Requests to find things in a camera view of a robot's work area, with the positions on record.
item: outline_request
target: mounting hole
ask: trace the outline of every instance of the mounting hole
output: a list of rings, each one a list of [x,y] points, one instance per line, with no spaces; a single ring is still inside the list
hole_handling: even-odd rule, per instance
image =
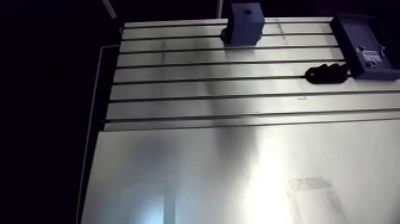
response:
[[[253,12],[252,12],[251,10],[245,10],[244,13],[245,13],[246,15],[250,15],[250,14],[252,14]]]

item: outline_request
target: aluminum t-slot table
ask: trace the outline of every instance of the aluminum t-slot table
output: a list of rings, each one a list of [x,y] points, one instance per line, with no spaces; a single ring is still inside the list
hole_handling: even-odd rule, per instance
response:
[[[331,18],[126,23],[82,224],[396,223],[400,83],[312,85]]]

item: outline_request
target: dark background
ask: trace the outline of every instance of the dark background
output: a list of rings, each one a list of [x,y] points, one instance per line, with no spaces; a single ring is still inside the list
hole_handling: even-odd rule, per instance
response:
[[[233,1],[224,1],[223,17],[230,2]],[[40,223],[75,222],[100,46],[118,44],[117,28],[125,21],[215,18],[217,11],[217,2],[211,0],[111,0],[111,3],[117,21],[111,20],[101,0],[12,1],[3,3],[1,8],[7,21],[5,30],[10,34],[4,50],[12,59],[10,67],[39,82],[39,157],[38,163],[33,163],[38,168],[39,185],[36,187],[37,182],[32,178],[25,184],[39,190],[39,205],[36,201],[29,204],[39,208],[32,217],[38,216]],[[397,49],[400,46],[397,33],[400,5],[389,0],[260,0],[260,3],[265,17],[375,15]]]

